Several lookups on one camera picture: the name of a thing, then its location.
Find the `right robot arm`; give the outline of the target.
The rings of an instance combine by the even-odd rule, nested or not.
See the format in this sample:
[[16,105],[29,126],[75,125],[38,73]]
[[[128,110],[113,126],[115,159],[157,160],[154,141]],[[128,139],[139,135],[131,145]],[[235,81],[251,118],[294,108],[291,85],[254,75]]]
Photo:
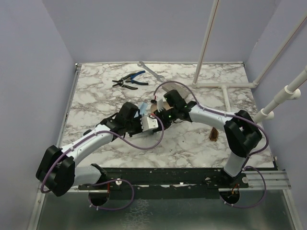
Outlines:
[[232,187],[237,183],[237,175],[242,171],[249,154],[262,139],[260,128],[253,122],[245,110],[237,113],[226,113],[201,106],[196,101],[186,102],[177,90],[171,90],[164,95],[169,109],[163,107],[163,101],[157,102],[153,112],[163,125],[154,131],[167,129],[176,120],[205,124],[225,132],[228,146],[231,150],[224,173],[220,176],[221,184]]

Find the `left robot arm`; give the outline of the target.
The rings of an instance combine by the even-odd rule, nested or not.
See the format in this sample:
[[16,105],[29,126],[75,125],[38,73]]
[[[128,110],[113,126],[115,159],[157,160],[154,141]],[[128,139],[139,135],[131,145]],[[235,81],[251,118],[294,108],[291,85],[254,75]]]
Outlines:
[[158,128],[162,132],[165,130],[157,115],[142,116],[136,105],[124,103],[119,112],[103,119],[77,141],[64,147],[52,145],[46,149],[35,175],[41,182],[41,193],[64,195],[73,186],[76,166],[98,148],[117,138],[123,139],[125,134],[133,136]]

